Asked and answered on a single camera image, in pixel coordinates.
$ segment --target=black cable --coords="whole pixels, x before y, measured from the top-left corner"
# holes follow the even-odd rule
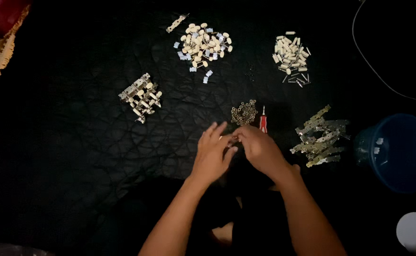
[[[363,1],[363,3],[361,3],[361,5],[359,6],[359,8],[358,8],[358,10],[356,11],[356,14],[355,14],[355,17],[353,18],[353,23],[352,23],[352,37],[353,37],[353,42],[355,43],[355,46],[356,46],[356,48],[358,49],[358,51],[360,52],[360,54],[361,54],[361,56],[363,57],[363,59],[366,61],[366,63],[369,65],[369,67],[372,69],[372,71],[374,72],[374,73],[376,73],[376,75],[379,77],[379,79],[390,89],[390,90],[392,90],[392,91],[394,91],[394,92],[396,92],[397,94],[399,94],[399,95],[401,95],[401,96],[403,96],[403,97],[406,97],[406,98],[409,98],[409,99],[412,99],[412,100],[416,100],[416,98],[412,98],[412,97],[409,97],[409,96],[406,96],[406,95],[404,95],[404,94],[401,94],[401,93],[399,93],[399,92],[397,92],[396,90],[394,90],[393,88],[391,88],[380,76],[379,76],[379,74],[376,72],[376,70],[374,70],[374,68],[372,68],[372,66],[371,66],[371,64],[369,64],[369,62],[366,60],[366,58],[365,58],[365,56],[363,55],[363,53],[361,52],[361,50],[360,50],[360,48],[358,47],[358,44],[356,44],[356,41],[355,41],[355,35],[354,35],[354,33],[353,33],[353,27],[354,27],[354,25],[355,25],[355,19],[356,19],[356,16],[357,16],[357,14],[358,14],[358,12],[360,11],[360,8],[363,6],[363,4],[366,2],[366,0],[365,1]]]

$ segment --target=black fabric surface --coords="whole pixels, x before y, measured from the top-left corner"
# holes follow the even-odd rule
[[[416,194],[389,191],[369,169],[355,166],[351,152],[339,163],[308,169],[306,158],[289,148],[300,142],[295,128],[327,104],[332,109],[325,117],[350,119],[355,136],[390,114],[416,116],[416,102],[387,89],[358,54],[351,37],[357,1],[299,5],[304,14],[293,18],[268,2],[202,9],[35,2],[0,79],[0,241],[51,251],[82,246],[135,185],[187,177],[202,131],[229,120],[233,106],[256,99],[258,108],[266,105],[269,135],[289,162],[302,166],[348,253],[364,255],[377,245],[377,253],[404,254],[395,228],[403,214],[416,211]],[[174,32],[165,31],[188,12]],[[368,53],[377,50],[369,37],[375,19],[368,12],[357,19],[357,41]],[[203,84],[205,72],[189,73],[190,64],[172,47],[193,22],[207,22],[233,40],[232,54],[207,68],[216,83]],[[285,31],[296,31],[313,54],[306,88],[282,84],[284,73],[272,61],[274,38]],[[367,56],[377,66],[396,51],[382,54]],[[394,84],[411,88],[400,72],[391,72]],[[162,108],[142,125],[117,95],[144,73],[163,96]],[[220,183],[241,194],[270,181],[239,152]]]

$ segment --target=pile of tuning pegs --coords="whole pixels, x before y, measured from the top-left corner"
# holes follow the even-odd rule
[[[273,60],[276,64],[280,63],[278,69],[287,74],[282,82],[287,80],[287,82],[297,83],[303,87],[303,85],[311,83],[306,63],[311,52],[308,48],[306,48],[307,52],[304,50],[300,37],[295,37],[293,40],[287,38],[287,36],[294,34],[295,32],[285,32],[285,36],[276,37]]]
[[[212,28],[207,28],[206,23],[200,26],[189,24],[186,35],[181,37],[181,42],[183,42],[182,46],[175,42],[173,47],[182,47],[178,55],[180,60],[192,62],[193,67],[189,69],[191,72],[196,72],[200,67],[208,67],[207,61],[223,58],[225,51],[231,52],[233,49],[232,39],[228,33],[213,32]]]

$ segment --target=person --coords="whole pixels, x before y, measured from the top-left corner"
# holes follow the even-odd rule
[[[284,200],[291,242],[297,255],[346,255],[327,218],[307,190],[298,165],[290,165],[271,137],[256,127],[242,126],[220,138],[227,127],[214,122],[199,139],[194,167],[181,189],[149,234],[139,256],[184,255],[191,223],[206,189],[227,170],[238,151],[223,154],[232,137],[240,139],[247,160],[266,174]]]

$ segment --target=blue bucket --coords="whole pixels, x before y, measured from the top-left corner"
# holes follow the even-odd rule
[[[354,140],[358,165],[371,166],[388,188],[416,192],[416,117],[395,114],[361,131]]]

